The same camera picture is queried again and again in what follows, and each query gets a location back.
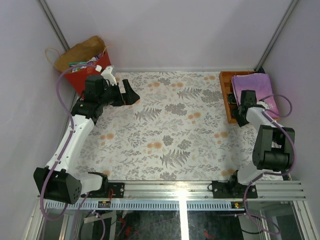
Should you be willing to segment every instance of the pink towel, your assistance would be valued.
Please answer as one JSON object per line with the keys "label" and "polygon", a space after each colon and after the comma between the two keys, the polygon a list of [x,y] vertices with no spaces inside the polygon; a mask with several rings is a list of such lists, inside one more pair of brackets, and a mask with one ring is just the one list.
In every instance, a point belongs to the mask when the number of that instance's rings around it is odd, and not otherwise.
{"label": "pink towel", "polygon": [[[273,94],[268,74],[253,73],[249,75],[234,75],[231,82],[238,106],[240,105],[242,90],[255,90],[257,101],[260,101],[260,99]],[[267,98],[264,100],[264,102],[268,104],[270,110],[279,113],[274,97]],[[278,118],[277,115],[271,112],[268,114],[272,118]]]}

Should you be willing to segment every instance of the white wall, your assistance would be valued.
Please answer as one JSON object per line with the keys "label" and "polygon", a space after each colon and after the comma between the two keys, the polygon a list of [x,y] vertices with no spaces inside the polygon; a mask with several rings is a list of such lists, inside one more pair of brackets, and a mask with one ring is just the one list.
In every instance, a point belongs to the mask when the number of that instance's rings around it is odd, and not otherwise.
{"label": "white wall", "polygon": [[[39,194],[34,170],[51,158],[66,119],[44,56],[61,47],[36,0],[3,1],[0,19],[0,239],[19,240]],[[70,104],[73,90],[61,88]]]}
{"label": "white wall", "polygon": [[263,65],[276,93],[289,97],[292,115],[281,120],[295,129],[298,162],[293,176],[302,181],[320,231],[320,1],[302,0]]}
{"label": "white wall", "polygon": [[47,0],[71,46],[100,35],[120,71],[253,69],[290,0]]}

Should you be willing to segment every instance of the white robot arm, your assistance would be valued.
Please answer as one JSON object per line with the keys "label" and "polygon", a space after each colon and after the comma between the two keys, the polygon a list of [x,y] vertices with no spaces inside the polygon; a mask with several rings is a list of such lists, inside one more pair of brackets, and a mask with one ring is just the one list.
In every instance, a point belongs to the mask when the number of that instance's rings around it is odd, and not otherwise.
{"label": "white robot arm", "polygon": [[[125,93],[121,93],[113,73],[113,66],[108,66],[100,75],[87,77],[82,93],[84,99],[80,97],[71,111],[74,126],[69,123],[59,147],[46,167],[37,167],[34,171],[33,178],[39,192],[45,187],[45,199],[74,204],[84,193],[90,192],[108,197],[110,187],[107,175],[89,172],[80,179],[73,176],[74,165],[80,156],[83,144],[103,113],[103,107],[132,105],[140,99],[127,79],[122,81]],[[52,168],[54,171],[44,186]]]}
{"label": "white robot arm", "polygon": [[256,92],[243,90],[241,92],[241,104],[232,111],[240,127],[251,123],[258,131],[252,152],[252,162],[240,170],[236,170],[228,182],[212,181],[215,191],[214,198],[242,198],[245,189],[251,185],[248,198],[257,198],[257,192],[252,190],[255,183],[252,182],[262,173],[284,172],[293,165],[293,146],[295,131],[280,124],[275,126],[263,105],[257,102]]}

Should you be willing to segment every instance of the table surface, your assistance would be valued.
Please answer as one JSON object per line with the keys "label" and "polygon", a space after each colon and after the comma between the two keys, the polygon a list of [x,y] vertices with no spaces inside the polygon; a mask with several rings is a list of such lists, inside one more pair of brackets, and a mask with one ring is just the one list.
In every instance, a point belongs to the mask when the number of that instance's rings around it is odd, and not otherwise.
{"label": "table surface", "polygon": [[228,123],[219,72],[131,72],[116,79],[128,79],[140,100],[104,108],[76,176],[96,171],[110,180],[227,180],[252,160],[257,132],[251,124]]}

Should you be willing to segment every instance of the orange tray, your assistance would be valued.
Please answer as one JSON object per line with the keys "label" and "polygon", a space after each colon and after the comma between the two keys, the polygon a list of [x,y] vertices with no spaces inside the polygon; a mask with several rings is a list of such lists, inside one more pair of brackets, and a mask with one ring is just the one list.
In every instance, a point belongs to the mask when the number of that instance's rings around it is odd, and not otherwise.
{"label": "orange tray", "polygon": [[230,105],[228,102],[228,94],[233,93],[234,90],[232,88],[231,78],[234,75],[248,75],[248,74],[254,74],[254,71],[222,71],[220,72],[219,79],[220,79],[220,85],[222,90],[222,96],[224,101],[224,107],[226,112],[226,117],[228,118],[228,123],[230,124],[237,124],[237,120],[235,117],[231,114],[231,111],[234,110],[237,105]]}

